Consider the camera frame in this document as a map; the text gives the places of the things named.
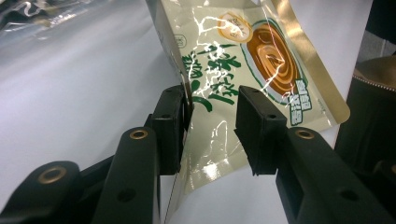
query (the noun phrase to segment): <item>white table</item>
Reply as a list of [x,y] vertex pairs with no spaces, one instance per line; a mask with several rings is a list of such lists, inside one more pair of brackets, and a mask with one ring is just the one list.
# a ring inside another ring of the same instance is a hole
[[[290,0],[346,99],[372,0]],[[0,49],[0,208],[36,167],[114,154],[178,79],[143,0],[115,1]],[[338,127],[321,134],[333,146]],[[163,178],[163,216],[173,177]],[[275,177],[240,169],[186,198],[171,223],[286,223]]]

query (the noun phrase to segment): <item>gold foil packet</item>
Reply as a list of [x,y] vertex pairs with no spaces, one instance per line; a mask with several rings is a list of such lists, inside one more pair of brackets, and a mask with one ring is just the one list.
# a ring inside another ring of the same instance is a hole
[[194,111],[180,171],[185,192],[248,164],[233,132],[240,85],[272,99],[289,127],[319,132],[347,120],[347,104],[288,1],[148,5],[165,51],[191,85]]

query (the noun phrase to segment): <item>brown swirl graphic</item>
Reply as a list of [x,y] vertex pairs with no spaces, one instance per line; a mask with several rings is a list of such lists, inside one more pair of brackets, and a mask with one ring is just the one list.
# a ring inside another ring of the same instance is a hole
[[267,22],[253,32],[247,49],[269,86],[280,95],[297,93],[295,79],[300,78],[297,64],[285,40],[273,24]]

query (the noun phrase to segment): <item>white surface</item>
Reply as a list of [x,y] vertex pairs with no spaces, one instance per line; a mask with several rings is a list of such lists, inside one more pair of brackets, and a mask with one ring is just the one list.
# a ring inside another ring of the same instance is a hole
[[[372,0],[290,2],[346,98]],[[120,135],[143,125],[177,83],[143,0],[114,1],[0,49],[0,208],[44,163],[84,169],[112,155]],[[331,145],[337,130],[322,133]],[[163,180],[166,204],[172,177]],[[193,192],[171,220],[285,222],[274,177],[252,177],[248,167]]]

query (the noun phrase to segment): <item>transparent plastic wrapper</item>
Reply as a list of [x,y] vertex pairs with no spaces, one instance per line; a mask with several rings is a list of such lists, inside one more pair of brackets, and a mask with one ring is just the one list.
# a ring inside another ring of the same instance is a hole
[[347,120],[347,104],[288,1],[148,0],[148,7],[192,91],[183,193],[248,164],[233,131],[240,85],[261,90],[289,127],[320,132]]
[[107,0],[0,0],[0,48],[75,18]]

